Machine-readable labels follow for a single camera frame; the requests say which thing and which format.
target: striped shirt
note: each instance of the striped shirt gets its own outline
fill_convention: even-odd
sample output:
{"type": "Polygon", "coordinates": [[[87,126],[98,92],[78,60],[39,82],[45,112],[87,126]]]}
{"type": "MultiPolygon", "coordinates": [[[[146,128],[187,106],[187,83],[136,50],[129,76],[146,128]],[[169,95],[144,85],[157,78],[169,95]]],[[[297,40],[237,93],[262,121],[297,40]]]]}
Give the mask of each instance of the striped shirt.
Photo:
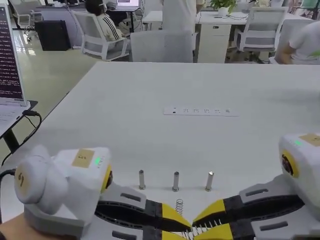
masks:
{"type": "Polygon", "coordinates": [[[116,28],[114,21],[111,20],[108,14],[101,14],[96,17],[102,28],[103,35],[108,41],[117,41],[122,39],[122,32],[116,28]]]}

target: power strip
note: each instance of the power strip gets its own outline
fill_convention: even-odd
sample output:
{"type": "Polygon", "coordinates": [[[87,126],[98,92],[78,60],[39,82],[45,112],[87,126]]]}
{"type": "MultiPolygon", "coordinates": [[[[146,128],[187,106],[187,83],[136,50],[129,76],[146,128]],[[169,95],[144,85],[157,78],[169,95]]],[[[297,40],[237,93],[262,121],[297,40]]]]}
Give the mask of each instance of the power strip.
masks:
{"type": "Polygon", "coordinates": [[[212,117],[238,117],[233,110],[228,108],[206,108],[206,107],[181,107],[168,106],[163,110],[164,115],[184,116],[212,116],[212,117]]]}

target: person in white shirt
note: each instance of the person in white shirt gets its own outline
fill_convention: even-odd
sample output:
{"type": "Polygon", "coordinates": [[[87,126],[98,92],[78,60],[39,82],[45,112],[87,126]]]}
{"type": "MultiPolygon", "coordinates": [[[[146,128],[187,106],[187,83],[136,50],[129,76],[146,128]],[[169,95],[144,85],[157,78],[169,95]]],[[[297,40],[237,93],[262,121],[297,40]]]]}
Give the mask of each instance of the person in white shirt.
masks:
{"type": "Polygon", "coordinates": [[[160,0],[163,5],[162,29],[195,32],[197,13],[206,0],[160,0]]]}
{"type": "Polygon", "coordinates": [[[282,64],[320,65],[320,21],[297,32],[281,50],[282,64]]]}

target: green indicator light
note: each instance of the green indicator light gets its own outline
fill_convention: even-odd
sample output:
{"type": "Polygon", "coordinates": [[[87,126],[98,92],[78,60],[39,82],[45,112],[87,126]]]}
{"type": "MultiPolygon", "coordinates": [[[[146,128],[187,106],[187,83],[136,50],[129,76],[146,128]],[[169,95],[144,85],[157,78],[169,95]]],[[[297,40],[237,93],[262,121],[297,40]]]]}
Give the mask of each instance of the green indicator light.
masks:
{"type": "Polygon", "coordinates": [[[97,158],[94,160],[94,163],[95,163],[96,165],[98,165],[98,164],[100,163],[100,157],[97,157],[97,158]]]}

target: gold sticker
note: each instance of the gold sticker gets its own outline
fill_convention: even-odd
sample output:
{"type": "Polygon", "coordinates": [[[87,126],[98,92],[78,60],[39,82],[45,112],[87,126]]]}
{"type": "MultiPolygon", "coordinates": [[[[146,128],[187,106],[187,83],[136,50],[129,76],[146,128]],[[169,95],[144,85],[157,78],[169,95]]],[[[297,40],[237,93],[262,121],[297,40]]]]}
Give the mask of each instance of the gold sticker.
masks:
{"type": "Polygon", "coordinates": [[[300,136],[299,138],[315,147],[320,147],[320,136],[314,133],[309,133],[307,135],[300,136]]]}
{"type": "Polygon", "coordinates": [[[72,166],[80,168],[89,168],[95,152],[89,149],[80,149],[76,154],[72,166]]]}
{"type": "Polygon", "coordinates": [[[19,166],[15,170],[14,180],[15,184],[20,189],[22,195],[25,196],[27,194],[30,184],[27,175],[24,173],[23,168],[21,166],[19,166]]]}

